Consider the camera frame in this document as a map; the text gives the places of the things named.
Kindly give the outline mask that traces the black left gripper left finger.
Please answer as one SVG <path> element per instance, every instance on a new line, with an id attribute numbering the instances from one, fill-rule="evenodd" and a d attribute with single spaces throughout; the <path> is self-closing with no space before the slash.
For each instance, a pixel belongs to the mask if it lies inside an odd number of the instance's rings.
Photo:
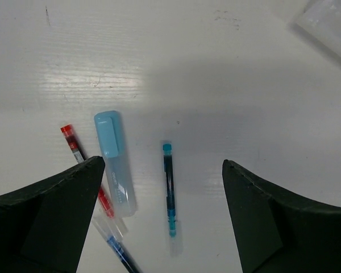
<path id="1" fill-rule="evenodd" d="M 93 156 L 0 195 L 0 272 L 76 272 L 104 169 Z"/>

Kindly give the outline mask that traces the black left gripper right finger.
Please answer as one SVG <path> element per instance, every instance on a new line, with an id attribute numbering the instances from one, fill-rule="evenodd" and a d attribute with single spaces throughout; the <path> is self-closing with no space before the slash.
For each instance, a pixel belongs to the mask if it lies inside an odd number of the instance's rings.
<path id="1" fill-rule="evenodd" d="M 225 160 L 222 178 L 243 272 L 341 272 L 341 207 Z"/>

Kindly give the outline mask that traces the blue highlighter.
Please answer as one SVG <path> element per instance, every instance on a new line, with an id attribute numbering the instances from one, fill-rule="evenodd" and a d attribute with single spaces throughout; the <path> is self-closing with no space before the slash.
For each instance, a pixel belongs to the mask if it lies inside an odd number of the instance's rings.
<path id="1" fill-rule="evenodd" d="M 137 204 L 121 114 L 113 110 L 97 113 L 94 124 L 114 210 L 118 217 L 131 217 Z"/>

